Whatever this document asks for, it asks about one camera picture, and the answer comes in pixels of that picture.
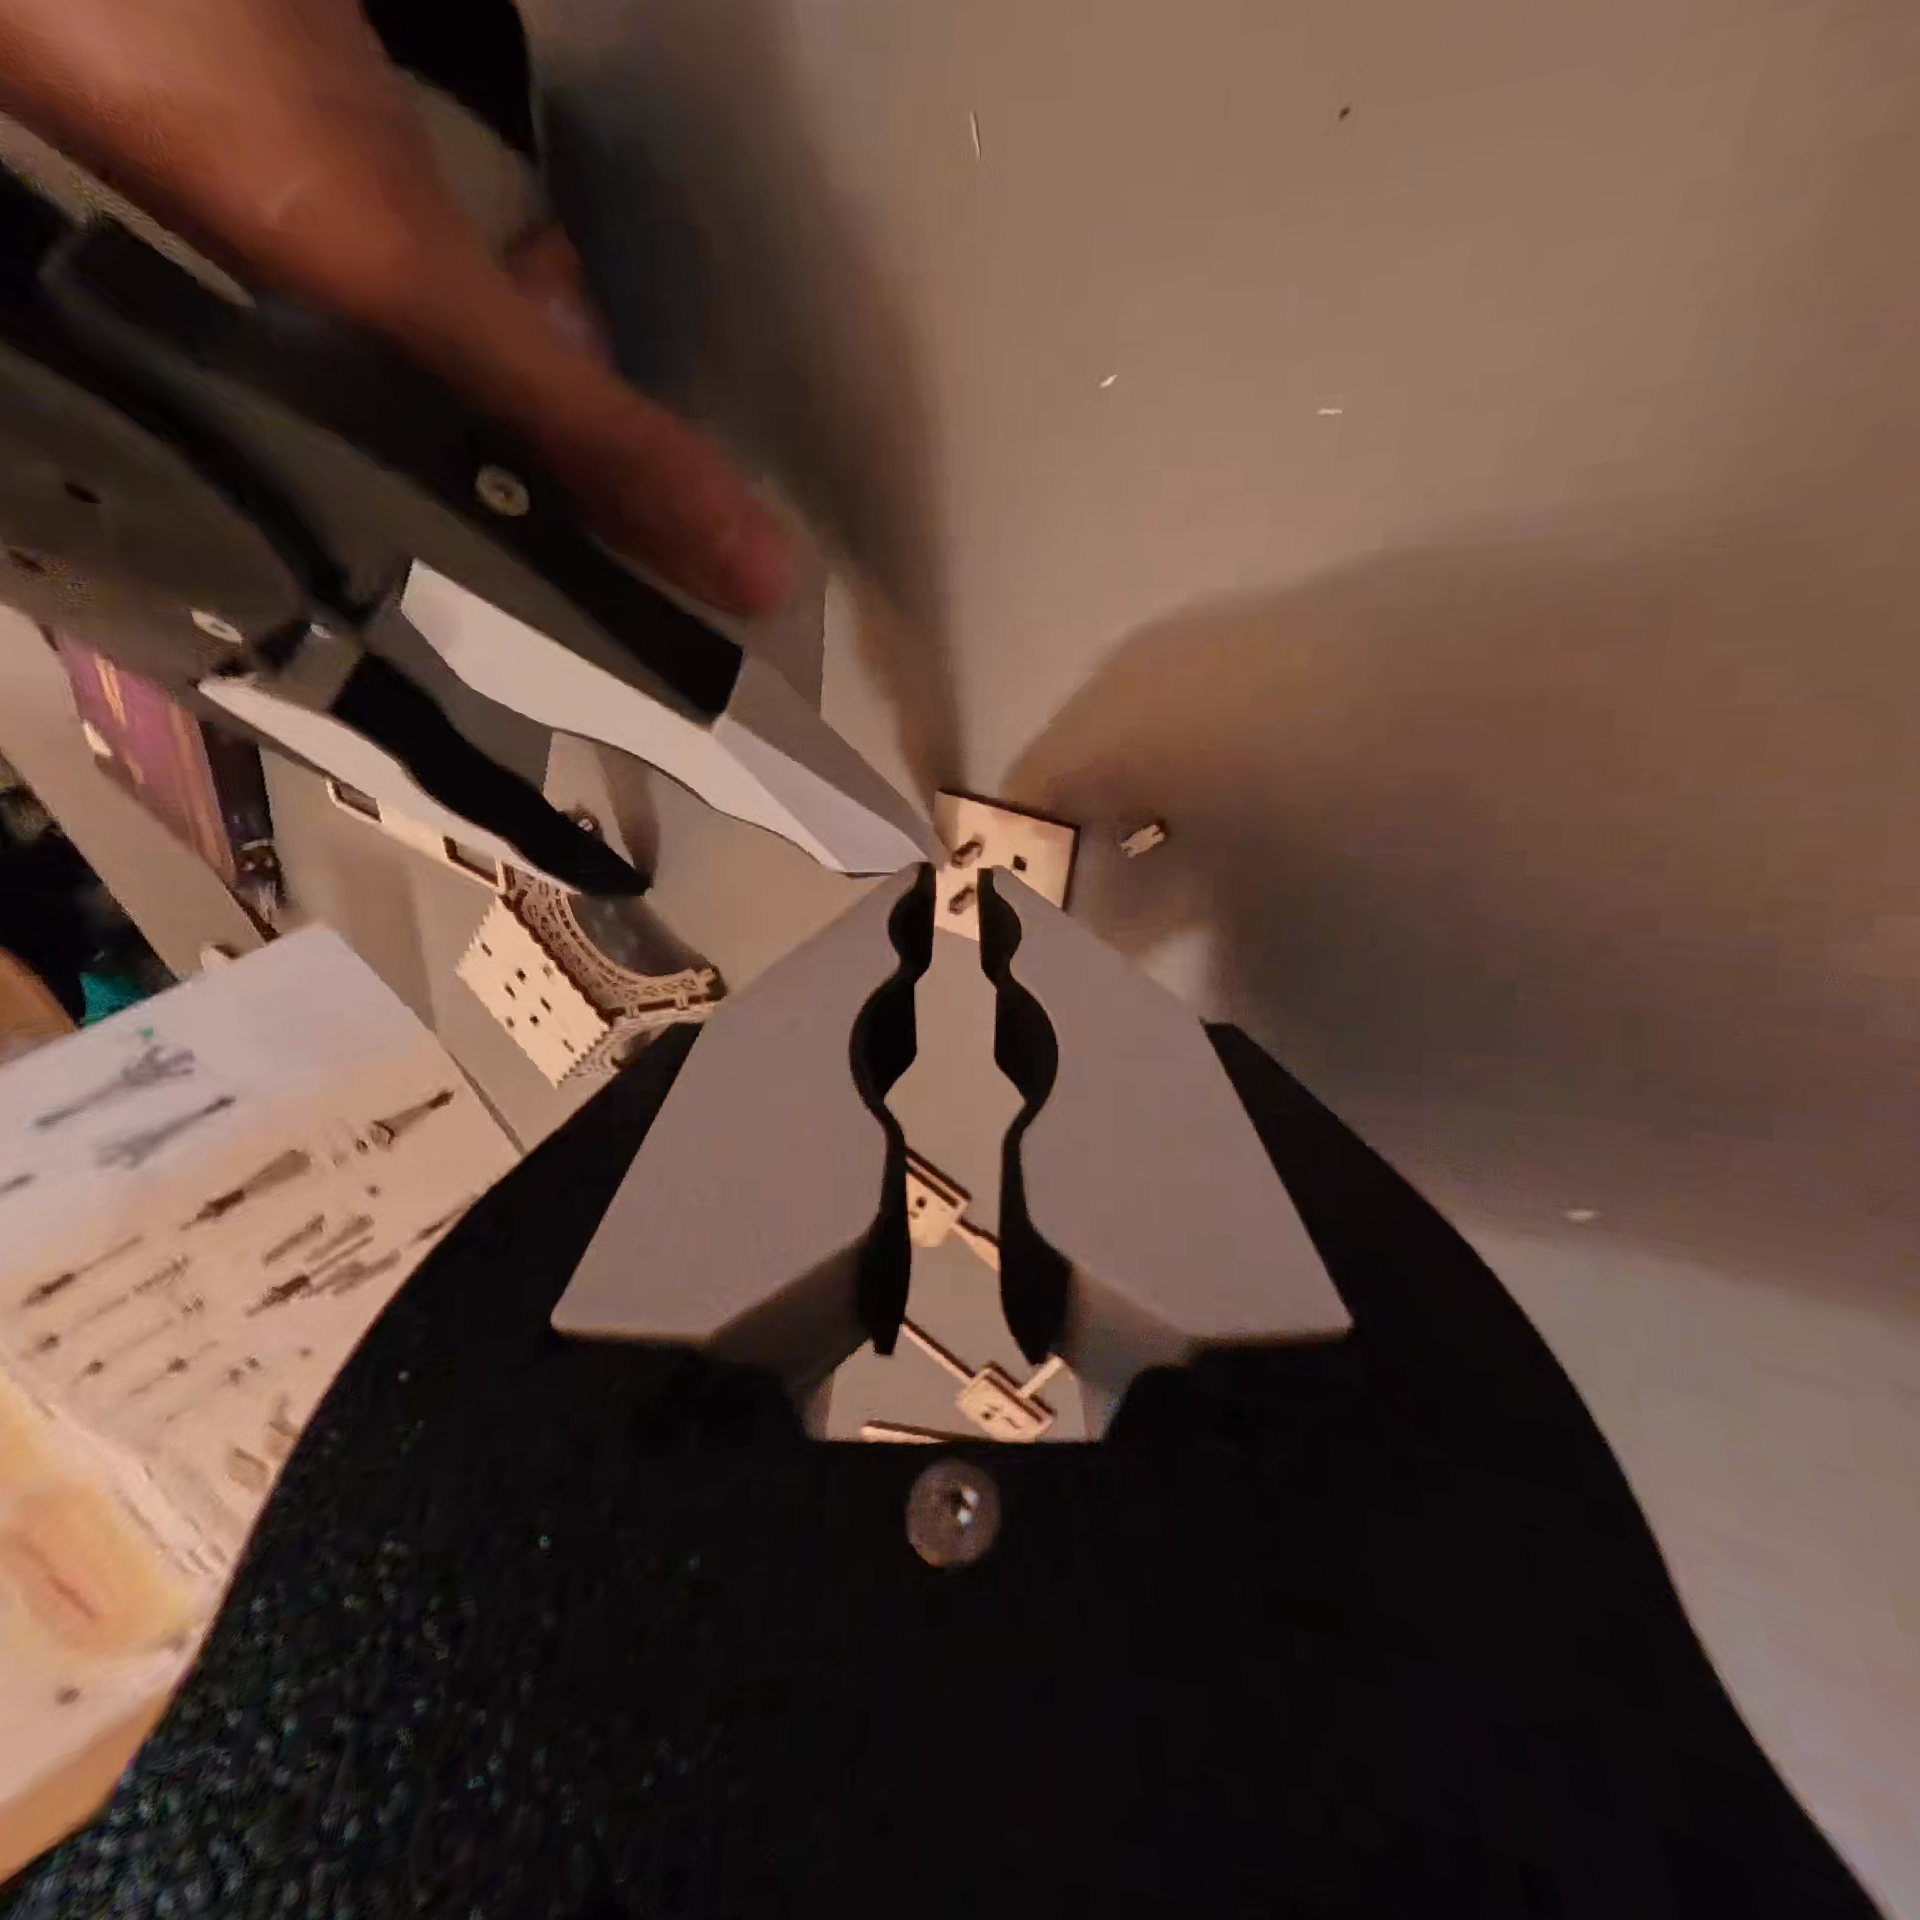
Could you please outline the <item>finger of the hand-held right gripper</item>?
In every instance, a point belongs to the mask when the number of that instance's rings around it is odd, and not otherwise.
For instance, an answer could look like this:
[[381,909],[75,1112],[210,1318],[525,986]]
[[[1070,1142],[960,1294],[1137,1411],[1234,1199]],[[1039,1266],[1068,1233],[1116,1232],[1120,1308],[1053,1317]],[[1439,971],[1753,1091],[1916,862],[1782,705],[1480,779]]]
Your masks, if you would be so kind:
[[935,862],[923,814],[753,656],[740,659],[722,713],[697,718],[426,561],[413,564],[399,612],[482,700],[629,753],[714,814],[781,835],[823,869],[882,877]]
[[199,692],[326,779],[443,841],[542,876],[572,894],[642,897],[649,877],[477,749],[399,665],[353,659],[317,689],[286,675],[221,672]]

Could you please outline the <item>brown wooden board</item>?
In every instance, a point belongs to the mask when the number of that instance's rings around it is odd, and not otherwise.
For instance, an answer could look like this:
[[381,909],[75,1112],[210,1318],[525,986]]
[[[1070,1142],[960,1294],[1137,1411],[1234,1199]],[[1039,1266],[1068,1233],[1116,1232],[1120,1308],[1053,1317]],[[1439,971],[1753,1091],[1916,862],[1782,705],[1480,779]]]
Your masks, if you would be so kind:
[[3,1882],[109,1806],[199,1648],[202,1637],[177,1632],[151,1660],[81,1685],[75,1702],[27,1713],[27,1730],[3,1719]]

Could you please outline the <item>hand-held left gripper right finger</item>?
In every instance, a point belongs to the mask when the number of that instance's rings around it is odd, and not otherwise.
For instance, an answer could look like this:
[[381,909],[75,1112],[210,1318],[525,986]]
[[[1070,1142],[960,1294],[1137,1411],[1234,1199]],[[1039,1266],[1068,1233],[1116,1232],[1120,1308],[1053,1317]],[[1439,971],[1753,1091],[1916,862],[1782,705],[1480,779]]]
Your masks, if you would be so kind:
[[1103,1437],[1156,1368],[1344,1338],[1352,1317],[1205,1022],[1113,948],[988,869],[980,968],[1020,1094],[998,1153],[998,1304],[1061,1361]]

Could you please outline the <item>small square wooden plate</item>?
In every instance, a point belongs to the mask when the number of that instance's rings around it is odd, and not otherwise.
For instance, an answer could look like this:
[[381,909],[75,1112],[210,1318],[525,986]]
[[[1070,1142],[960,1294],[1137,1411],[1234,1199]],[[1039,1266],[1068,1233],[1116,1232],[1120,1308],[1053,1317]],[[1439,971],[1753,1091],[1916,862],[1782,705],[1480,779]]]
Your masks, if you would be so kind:
[[960,789],[935,796],[935,830],[948,849],[935,889],[935,926],[977,940],[980,876],[1007,869],[1029,891],[1068,909],[1077,830]]

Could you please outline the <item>wooden lattice tower base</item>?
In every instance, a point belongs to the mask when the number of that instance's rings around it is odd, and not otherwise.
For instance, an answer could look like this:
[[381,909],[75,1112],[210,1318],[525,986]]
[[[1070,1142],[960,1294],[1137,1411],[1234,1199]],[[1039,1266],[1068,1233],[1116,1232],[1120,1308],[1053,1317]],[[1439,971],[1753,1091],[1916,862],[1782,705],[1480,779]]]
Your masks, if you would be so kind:
[[552,1087],[616,1073],[726,998],[722,973],[640,897],[589,897],[518,869],[501,872],[458,975]]

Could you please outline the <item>paper instruction leaflet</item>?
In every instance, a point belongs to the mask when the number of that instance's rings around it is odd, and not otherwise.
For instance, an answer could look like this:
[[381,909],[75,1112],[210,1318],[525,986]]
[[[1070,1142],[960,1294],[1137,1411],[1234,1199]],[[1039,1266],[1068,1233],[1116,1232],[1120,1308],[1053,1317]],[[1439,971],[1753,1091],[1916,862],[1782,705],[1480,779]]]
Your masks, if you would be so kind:
[[3,1719],[207,1637],[331,1382],[517,1162],[331,932],[3,1069]]

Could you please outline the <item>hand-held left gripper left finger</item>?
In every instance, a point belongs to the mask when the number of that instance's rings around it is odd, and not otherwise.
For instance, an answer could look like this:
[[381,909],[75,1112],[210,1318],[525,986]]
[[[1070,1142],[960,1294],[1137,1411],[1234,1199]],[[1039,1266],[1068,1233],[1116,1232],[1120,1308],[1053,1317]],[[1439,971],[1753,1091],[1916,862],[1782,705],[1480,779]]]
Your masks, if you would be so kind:
[[781,1382],[811,1437],[904,1318],[904,1137],[935,864],[882,877],[704,1018],[552,1330]]

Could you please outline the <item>person's right hand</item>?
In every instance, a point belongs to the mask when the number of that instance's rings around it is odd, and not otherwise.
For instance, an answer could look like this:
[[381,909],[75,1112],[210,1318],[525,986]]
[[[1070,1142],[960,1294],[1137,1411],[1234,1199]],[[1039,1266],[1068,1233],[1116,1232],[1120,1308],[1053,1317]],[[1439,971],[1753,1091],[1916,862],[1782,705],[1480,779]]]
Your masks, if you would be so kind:
[[3,115],[202,255],[381,336],[700,603],[773,613],[781,518],[614,370],[562,229],[498,244],[358,2],[3,2]]

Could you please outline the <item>wooden four-square frame piece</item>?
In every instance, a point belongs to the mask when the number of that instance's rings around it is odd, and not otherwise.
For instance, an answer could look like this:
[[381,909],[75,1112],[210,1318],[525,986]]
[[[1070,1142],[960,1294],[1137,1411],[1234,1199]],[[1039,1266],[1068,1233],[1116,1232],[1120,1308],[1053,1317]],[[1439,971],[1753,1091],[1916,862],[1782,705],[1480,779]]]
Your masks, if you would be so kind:
[[[904,1156],[904,1228],[908,1240],[935,1251],[948,1240],[965,1244],[973,1259],[998,1272],[998,1238],[969,1218],[969,1192],[923,1156]],[[901,1318],[901,1338],[951,1382],[957,1382],[953,1411],[992,1442],[1039,1442],[1055,1427],[1055,1411],[1046,1403],[1046,1389],[1064,1376],[1064,1358],[1047,1355],[1027,1382],[1009,1379],[997,1366],[969,1368],[914,1318]]]

